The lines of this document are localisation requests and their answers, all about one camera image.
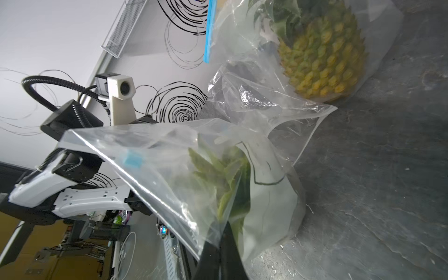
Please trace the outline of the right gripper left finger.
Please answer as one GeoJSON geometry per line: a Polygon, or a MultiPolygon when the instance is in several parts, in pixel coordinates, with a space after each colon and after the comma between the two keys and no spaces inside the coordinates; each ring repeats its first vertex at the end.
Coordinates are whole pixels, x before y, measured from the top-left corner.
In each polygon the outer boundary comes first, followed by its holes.
{"type": "Polygon", "coordinates": [[[201,258],[192,280],[220,279],[220,250],[209,242],[205,242],[201,258]]]}

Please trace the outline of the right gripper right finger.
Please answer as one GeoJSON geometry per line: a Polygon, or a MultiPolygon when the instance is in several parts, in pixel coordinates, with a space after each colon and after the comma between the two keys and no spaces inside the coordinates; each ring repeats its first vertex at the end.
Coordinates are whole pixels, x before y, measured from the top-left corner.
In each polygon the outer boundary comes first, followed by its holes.
{"type": "Polygon", "coordinates": [[[249,280],[228,222],[219,244],[219,279],[249,280]]]}

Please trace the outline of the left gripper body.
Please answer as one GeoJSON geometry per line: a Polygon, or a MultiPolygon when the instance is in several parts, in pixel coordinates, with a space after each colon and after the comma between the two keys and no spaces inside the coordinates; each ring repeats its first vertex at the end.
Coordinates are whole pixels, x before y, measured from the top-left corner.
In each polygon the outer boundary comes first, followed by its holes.
{"type": "Polygon", "coordinates": [[[131,122],[130,124],[157,124],[158,122],[154,120],[150,115],[145,115],[131,122]]]}

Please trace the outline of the clear zip-top bag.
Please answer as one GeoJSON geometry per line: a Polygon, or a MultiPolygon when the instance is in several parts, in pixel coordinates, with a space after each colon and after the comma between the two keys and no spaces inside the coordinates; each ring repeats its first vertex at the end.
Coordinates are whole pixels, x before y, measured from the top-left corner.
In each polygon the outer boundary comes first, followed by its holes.
{"type": "Polygon", "coordinates": [[[305,216],[292,164],[266,136],[221,119],[70,129],[59,145],[100,156],[196,256],[205,242],[219,243],[228,219],[218,220],[215,190],[194,176],[190,148],[208,159],[205,148],[220,158],[237,146],[249,160],[251,207],[237,243],[243,261],[293,236],[305,216]]]}
{"type": "Polygon", "coordinates": [[[251,60],[222,64],[207,95],[225,119],[265,135],[280,157],[292,163],[322,121],[337,110],[298,96],[282,73],[251,60]]]}

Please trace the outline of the blue-zip clear bag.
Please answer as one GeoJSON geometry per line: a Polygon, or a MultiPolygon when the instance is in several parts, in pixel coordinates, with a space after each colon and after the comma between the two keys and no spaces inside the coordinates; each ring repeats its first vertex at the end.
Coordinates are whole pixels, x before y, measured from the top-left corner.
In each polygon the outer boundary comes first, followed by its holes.
{"type": "Polygon", "coordinates": [[[257,66],[330,103],[378,70],[403,19],[392,1],[210,1],[204,60],[257,66]]]}

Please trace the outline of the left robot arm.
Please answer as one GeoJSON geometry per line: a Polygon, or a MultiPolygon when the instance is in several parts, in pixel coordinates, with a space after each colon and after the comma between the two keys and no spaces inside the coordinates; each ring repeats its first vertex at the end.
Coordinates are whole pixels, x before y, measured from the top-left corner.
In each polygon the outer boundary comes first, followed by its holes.
{"type": "MultiPolygon", "coordinates": [[[[55,106],[35,90],[37,84],[71,89],[95,101],[107,94],[108,101],[101,101],[101,105],[112,126],[153,123],[150,115],[135,115],[136,88],[129,76],[98,74],[90,87],[44,75],[25,77],[23,89],[51,112],[40,128],[54,140],[60,141],[68,130],[102,127],[103,123],[76,100],[55,106]]],[[[118,210],[151,215],[152,211],[129,187],[94,183],[102,163],[102,158],[92,152],[56,148],[34,171],[23,173],[10,192],[1,193],[1,212],[32,225],[52,225],[59,219],[90,212],[118,210]]]]}

